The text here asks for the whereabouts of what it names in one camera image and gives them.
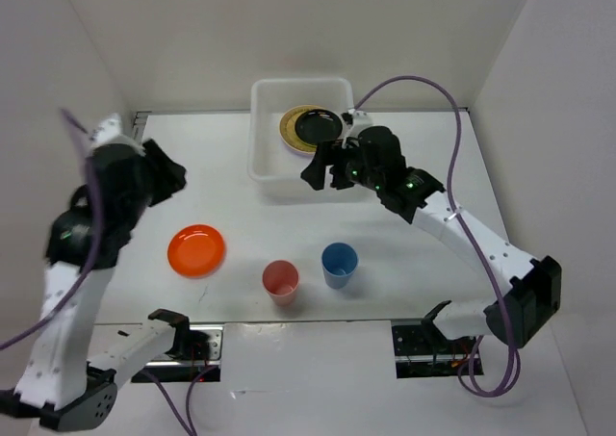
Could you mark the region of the black plate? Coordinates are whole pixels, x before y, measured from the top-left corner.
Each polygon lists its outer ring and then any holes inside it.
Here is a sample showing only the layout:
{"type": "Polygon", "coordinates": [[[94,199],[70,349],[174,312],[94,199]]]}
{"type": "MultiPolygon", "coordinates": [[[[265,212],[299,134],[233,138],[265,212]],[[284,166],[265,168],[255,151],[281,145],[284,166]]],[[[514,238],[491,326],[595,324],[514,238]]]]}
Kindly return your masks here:
{"type": "Polygon", "coordinates": [[[297,118],[295,132],[302,141],[316,145],[339,138],[343,123],[336,114],[326,109],[312,109],[297,118]]]}

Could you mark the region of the beige plate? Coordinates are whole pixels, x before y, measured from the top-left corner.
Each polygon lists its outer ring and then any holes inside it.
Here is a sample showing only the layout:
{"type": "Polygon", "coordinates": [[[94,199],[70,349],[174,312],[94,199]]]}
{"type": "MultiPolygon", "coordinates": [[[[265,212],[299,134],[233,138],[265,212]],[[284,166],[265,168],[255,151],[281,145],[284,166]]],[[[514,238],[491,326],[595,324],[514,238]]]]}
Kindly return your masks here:
{"type": "Polygon", "coordinates": [[[329,126],[332,118],[322,107],[300,105],[282,115],[279,135],[286,147],[301,155],[312,155],[317,144],[326,141],[333,133],[329,126]]]}

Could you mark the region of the orange plate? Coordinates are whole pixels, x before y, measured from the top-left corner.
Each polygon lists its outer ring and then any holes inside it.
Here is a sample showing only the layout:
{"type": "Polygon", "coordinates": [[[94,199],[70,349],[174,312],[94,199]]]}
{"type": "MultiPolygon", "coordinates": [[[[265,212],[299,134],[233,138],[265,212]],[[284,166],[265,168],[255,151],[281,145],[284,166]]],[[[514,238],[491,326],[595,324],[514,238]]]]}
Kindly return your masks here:
{"type": "Polygon", "coordinates": [[[225,240],[216,228],[193,224],[172,237],[167,246],[167,261],[177,274],[201,278],[220,267],[225,253],[225,240]]]}

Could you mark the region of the blue cup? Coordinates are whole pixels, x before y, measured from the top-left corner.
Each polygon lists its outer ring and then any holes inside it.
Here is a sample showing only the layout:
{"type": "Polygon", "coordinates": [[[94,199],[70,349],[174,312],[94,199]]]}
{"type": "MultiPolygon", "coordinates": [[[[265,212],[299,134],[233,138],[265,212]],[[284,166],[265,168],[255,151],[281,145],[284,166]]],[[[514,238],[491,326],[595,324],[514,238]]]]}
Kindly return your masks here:
{"type": "Polygon", "coordinates": [[[321,253],[325,283],[334,290],[340,290],[348,283],[358,264],[358,255],[348,244],[329,244],[321,253]]]}

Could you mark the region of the pink cup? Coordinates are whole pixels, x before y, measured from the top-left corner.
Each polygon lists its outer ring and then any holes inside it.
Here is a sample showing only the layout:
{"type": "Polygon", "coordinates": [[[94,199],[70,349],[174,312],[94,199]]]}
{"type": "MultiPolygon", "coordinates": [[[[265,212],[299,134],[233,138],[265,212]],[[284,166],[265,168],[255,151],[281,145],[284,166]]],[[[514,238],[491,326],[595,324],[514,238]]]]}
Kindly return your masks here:
{"type": "Polygon", "coordinates": [[[299,273],[296,267],[285,260],[269,263],[262,273],[262,285],[276,306],[291,305],[296,298],[299,273]]]}

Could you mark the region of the purple plate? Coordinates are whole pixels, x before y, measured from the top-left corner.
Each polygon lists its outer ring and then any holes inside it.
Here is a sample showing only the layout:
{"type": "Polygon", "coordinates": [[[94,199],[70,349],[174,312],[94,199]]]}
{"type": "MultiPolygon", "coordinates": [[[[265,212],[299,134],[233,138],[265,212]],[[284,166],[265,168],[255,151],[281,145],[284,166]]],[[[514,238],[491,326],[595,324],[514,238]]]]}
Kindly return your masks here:
{"type": "Polygon", "coordinates": [[[292,154],[294,154],[296,156],[299,156],[301,158],[312,158],[312,157],[314,157],[314,154],[315,154],[315,150],[313,150],[313,151],[304,151],[304,150],[301,150],[301,149],[298,150],[298,149],[295,149],[292,146],[287,146],[286,148],[292,154]]]}

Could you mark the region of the round bamboo mat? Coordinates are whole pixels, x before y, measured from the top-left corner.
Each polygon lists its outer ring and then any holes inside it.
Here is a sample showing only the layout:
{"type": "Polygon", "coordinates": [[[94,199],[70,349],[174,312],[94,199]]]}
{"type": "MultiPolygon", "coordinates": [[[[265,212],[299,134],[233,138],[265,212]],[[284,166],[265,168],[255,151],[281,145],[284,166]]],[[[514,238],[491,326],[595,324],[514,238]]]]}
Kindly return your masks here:
{"type": "Polygon", "coordinates": [[[320,106],[315,105],[300,105],[291,108],[282,115],[279,122],[279,134],[286,146],[292,146],[298,150],[316,151],[316,147],[313,144],[309,144],[299,138],[295,130],[295,124],[301,115],[319,108],[320,106]]]}

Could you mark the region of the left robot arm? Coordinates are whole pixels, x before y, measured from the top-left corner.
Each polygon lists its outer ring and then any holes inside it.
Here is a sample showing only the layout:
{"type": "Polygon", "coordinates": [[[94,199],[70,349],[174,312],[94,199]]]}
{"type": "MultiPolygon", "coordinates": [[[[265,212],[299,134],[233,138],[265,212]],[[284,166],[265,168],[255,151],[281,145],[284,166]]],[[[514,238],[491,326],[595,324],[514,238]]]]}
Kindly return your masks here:
{"type": "Polygon", "coordinates": [[[180,192],[186,170],[153,140],[94,147],[86,182],[52,223],[44,259],[38,334],[18,383],[1,393],[1,412],[59,433],[97,428],[119,389],[160,355],[204,353],[208,337],[187,316],[157,309],[134,332],[88,356],[95,320],[121,249],[143,212],[180,192]]]}

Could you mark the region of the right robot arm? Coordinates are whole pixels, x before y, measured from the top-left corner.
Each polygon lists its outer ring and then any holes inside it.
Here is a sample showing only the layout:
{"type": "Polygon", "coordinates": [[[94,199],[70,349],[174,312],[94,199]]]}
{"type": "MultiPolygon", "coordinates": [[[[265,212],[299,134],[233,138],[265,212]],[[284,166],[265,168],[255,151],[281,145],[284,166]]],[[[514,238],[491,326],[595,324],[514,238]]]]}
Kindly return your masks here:
{"type": "Polygon", "coordinates": [[[326,185],[374,191],[387,210],[487,276],[496,291],[493,298],[446,300],[423,317],[422,340],[429,350],[442,352],[461,337],[485,335],[522,348],[559,309],[561,266],[550,256],[537,259],[515,247],[450,202],[439,180],[406,164],[389,128],[367,128],[349,145],[341,140],[320,143],[300,177],[315,191],[326,185]]]}

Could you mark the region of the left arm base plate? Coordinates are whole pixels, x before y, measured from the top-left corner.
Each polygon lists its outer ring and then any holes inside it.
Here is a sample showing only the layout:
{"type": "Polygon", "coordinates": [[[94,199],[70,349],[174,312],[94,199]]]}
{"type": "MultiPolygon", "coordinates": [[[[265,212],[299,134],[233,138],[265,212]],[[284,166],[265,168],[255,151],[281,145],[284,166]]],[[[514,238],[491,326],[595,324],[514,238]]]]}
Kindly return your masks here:
{"type": "Polygon", "coordinates": [[[159,355],[148,362],[141,372],[131,378],[132,383],[145,383],[149,372],[161,383],[189,384],[195,378],[199,382],[219,382],[222,357],[223,325],[195,323],[191,325],[196,342],[177,357],[159,355]]]}

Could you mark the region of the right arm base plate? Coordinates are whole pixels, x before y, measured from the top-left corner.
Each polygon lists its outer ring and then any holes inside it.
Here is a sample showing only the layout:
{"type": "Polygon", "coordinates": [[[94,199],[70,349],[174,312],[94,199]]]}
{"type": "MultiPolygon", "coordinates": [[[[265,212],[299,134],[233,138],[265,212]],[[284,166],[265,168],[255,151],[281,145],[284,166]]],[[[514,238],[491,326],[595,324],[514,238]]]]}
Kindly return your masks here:
{"type": "Polygon", "coordinates": [[[476,344],[476,337],[430,339],[417,322],[393,324],[391,331],[398,379],[457,376],[476,344]]]}

